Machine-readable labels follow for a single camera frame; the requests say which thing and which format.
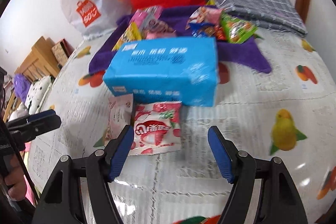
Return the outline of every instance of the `purple cloth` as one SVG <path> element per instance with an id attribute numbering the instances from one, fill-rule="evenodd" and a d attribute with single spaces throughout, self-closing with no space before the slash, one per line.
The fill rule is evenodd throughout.
<path id="1" fill-rule="evenodd" d="M 190 37 L 192 36 L 191 30 L 185 29 L 186 22 L 192 13 L 198 8 L 198 5 L 166 8 L 162 11 L 160 20 L 163 20 L 170 27 L 175 29 L 178 37 Z M 112 52 L 112 48 L 117 43 L 120 36 L 127 29 L 132 16 L 133 14 L 126 15 L 117 21 L 117 29 L 111 34 L 104 45 L 92 58 L 89 64 L 89 74 L 106 70 L 109 67 L 112 58 L 117 52 Z M 254 37 L 249 38 L 243 44 L 230 44 L 227 42 L 218 41 L 217 51 L 219 61 L 236 62 L 264 73 L 270 73 L 272 71 L 270 64 L 258 49 Z"/>
<path id="2" fill-rule="evenodd" d="M 25 103 L 31 83 L 22 74 L 14 75 L 14 92 L 16 97 Z"/>

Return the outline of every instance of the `silver bolt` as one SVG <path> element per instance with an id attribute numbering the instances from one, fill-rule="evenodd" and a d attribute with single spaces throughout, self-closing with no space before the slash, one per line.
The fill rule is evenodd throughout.
<path id="1" fill-rule="evenodd" d="M 69 156 L 64 155 L 64 156 L 61 157 L 61 162 L 65 162 L 65 161 L 67 161 L 68 159 L 69 159 Z"/>
<path id="2" fill-rule="evenodd" d="M 282 163 L 282 160 L 281 160 L 280 158 L 278 158 L 278 157 L 274 157 L 273 160 L 274 160 L 274 162 L 275 162 L 276 164 L 280 164 L 280 163 Z"/>
<path id="3" fill-rule="evenodd" d="M 94 154 L 95 154 L 97 157 L 99 157 L 99 156 L 103 156 L 103 155 L 104 155 L 104 150 L 99 149 L 99 150 L 97 150 Z"/>
<path id="4" fill-rule="evenodd" d="M 244 150 L 240 150 L 240 151 L 238 152 L 238 155 L 241 156 L 241 157 L 243 157 L 243 158 L 246 158 L 248 154 L 247 154 L 246 151 L 244 151 Z"/>

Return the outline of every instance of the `finger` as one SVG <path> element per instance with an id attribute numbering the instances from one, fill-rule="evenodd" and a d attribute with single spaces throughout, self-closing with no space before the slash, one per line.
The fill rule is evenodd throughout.
<path id="1" fill-rule="evenodd" d="M 25 198 L 26 193 L 27 193 L 27 185 L 24 180 L 15 184 L 12 188 L 8 190 L 9 196 L 16 201 L 23 200 Z"/>
<path id="2" fill-rule="evenodd" d="M 20 165 L 19 160 L 17 159 L 16 155 L 13 155 L 13 157 L 11 158 L 10 162 L 11 166 L 13 167 L 17 167 Z"/>
<path id="3" fill-rule="evenodd" d="M 7 185 L 13 185 L 18 182 L 25 181 L 23 170 L 20 166 L 15 167 L 7 177 L 5 177 L 5 183 Z"/>

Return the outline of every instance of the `blue tissue package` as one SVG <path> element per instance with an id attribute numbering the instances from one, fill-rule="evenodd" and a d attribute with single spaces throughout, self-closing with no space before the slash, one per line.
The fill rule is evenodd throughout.
<path id="1" fill-rule="evenodd" d="M 124 43 L 103 80 L 115 95 L 140 103 L 182 101 L 214 106 L 218 83 L 214 38 L 162 38 Z"/>

